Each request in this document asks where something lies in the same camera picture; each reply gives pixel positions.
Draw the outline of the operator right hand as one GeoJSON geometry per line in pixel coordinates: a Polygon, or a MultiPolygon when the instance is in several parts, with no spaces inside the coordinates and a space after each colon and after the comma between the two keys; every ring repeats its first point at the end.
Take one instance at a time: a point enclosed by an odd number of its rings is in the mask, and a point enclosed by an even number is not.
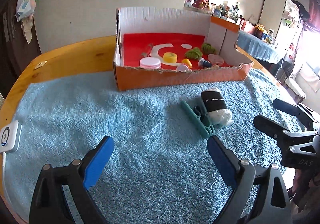
{"type": "Polygon", "coordinates": [[[319,188],[319,170],[295,169],[292,187],[287,190],[289,199],[298,207],[298,212],[303,211],[310,199],[310,190],[319,188]]]}

